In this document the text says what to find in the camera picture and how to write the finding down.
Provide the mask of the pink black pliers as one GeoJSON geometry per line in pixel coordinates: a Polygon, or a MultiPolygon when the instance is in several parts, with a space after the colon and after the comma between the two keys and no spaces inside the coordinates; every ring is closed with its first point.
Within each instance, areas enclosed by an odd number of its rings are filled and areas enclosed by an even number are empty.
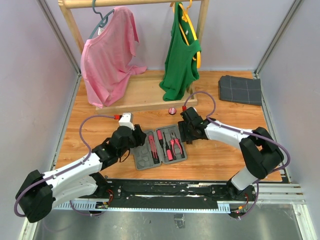
{"type": "Polygon", "coordinates": [[[177,159],[176,147],[179,149],[180,158],[183,159],[185,157],[183,147],[180,143],[180,140],[177,138],[174,131],[170,132],[170,150],[172,153],[172,157],[174,160],[177,159]]]}

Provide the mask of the pink black utility knife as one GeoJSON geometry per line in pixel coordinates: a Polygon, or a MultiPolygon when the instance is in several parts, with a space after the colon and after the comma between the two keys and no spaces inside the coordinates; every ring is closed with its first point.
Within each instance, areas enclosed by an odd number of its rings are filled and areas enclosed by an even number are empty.
{"type": "Polygon", "coordinates": [[[159,160],[159,156],[158,156],[158,153],[157,153],[157,148],[156,148],[156,145],[155,145],[154,136],[152,134],[150,134],[148,136],[148,141],[149,141],[149,144],[150,144],[150,149],[151,149],[153,162],[154,162],[154,164],[159,164],[160,160],[159,160]]]}

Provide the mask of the pink black screwdriver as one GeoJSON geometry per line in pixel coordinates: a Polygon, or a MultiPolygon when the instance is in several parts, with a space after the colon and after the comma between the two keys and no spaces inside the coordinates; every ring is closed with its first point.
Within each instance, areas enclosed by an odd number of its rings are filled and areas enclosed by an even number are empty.
{"type": "Polygon", "coordinates": [[[165,143],[165,150],[166,150],[167,158],[168,158],[169,161],[172,161],[173,160],[173,155],[172,155],[172,152],[171,152],[170,147],[168,145],[168,142],[167,142],[167,139],[166,139],[166,136],[165,136],[164,132],[162,133],[162,136],[163,136],[164,143],[165,143]]]}
{"type": "Polygon", "coordinates": [[[157,133],[159,144],[160,144],[161,149],[163,151],[163,157],[165,158],[166,157],[166,151],[165,151],[163,134],[162,134],[161,130],[157,130],[156,133],[157,133]]]}

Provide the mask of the grey plastic tool case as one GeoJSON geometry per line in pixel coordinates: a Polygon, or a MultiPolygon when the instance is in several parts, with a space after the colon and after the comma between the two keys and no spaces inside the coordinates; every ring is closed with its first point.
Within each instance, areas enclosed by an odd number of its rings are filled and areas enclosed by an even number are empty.
{"type": "Polygon", "coordinates": [[[159,127],[159,128],[157,128],[155,130],[145,130],[144,133],[146,134],[146,139],[145,139],[144,145],[136,147],[136,148],[131,150],[131,152],[133,154],[134,162],[135,162],[135,167],[136,167],[137,170],[146,170],[146,169],[150,169],[150,168],[155,168],[155,167],[159,167],[161,164],[168,165],[168,164],[179,163],[179,162],[185,161],[188,158],[187,153],[186,153],[186,148],[185,148],[184,144],[181,141],[179,128],[178,128],[178,126],[176,124],[175,125],[168,125],[168,126],[164,126],[164,127],[159,127]],[[167,141],[170,149],[171,149],[170,132],[171,131],[175,132],[177,138],[179,139],[179,141],[181,143],[181,146],[183,148],[185,157],[181,159],[181,156],[179,154],[180,151],[179,151],[179,149],[177,147],[175,147],[175,151],[177,153],[177,159],[176,160],[174,160],[174,159],[172,161],[168,160],[167,153],[166,153],[166,148],[165,148],[165,157],[164,157],[161,145],[160,145],[159,140],[158,140],[157,130],[161,130],[162,134],[164,132],[165,137],[166,137],[166,141],[167,141]],[[151,147],[150,147],[149,139],[148,139],[149,135],[153,135],[153,137],[154,137],[154,142],[155,142],[155,146],[156,146],[156,149],[157,149],[157,155],[158,155],[158,158],[159,158],[159,163],[158,164],[154,164],[152,151],[151,151],[151,147]]]}

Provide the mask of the red black tape roll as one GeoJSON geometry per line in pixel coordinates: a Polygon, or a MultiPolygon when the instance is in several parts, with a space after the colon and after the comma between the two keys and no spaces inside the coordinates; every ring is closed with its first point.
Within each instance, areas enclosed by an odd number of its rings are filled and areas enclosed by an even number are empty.
{"type": "Polygon", "coordinates": [[[171,108],[168,109],[168,113],[169,113],[170,115],[175,115],[176,112],[177,112],[177,110],[176,110],[174,107],[171,107],[171,108]]]}

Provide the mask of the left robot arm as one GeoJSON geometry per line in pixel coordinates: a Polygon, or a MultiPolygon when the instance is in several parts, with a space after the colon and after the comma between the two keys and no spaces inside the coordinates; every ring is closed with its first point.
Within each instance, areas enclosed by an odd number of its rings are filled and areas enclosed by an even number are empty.
{"type": "Polygon", "coordinates": [[[58,205],[75,198],[103,197],[107,185],[100,171],[117,163],[130,149],[143,146],[146,137],[138,124],[133,128],[119,126],[84,157],[45,173],[30,172],[15,196],[14,213],[36,223],[58,205]]]}

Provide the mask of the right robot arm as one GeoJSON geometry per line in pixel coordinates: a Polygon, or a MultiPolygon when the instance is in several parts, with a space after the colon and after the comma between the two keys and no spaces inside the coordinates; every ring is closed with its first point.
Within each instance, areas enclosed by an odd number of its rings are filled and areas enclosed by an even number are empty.
{"type": "Polygon", "coordinates": [[[226,184],[226,195],[232,200],[240,199],[248,186],[267,177],[285,159],[279,144],[263,127],[241,129],[214,118],[203,119],[194,107],[183,106],[180,115],[183,120],[178,128],[183,142],[218,141],[241,151],[245,167],[226,184]]]}

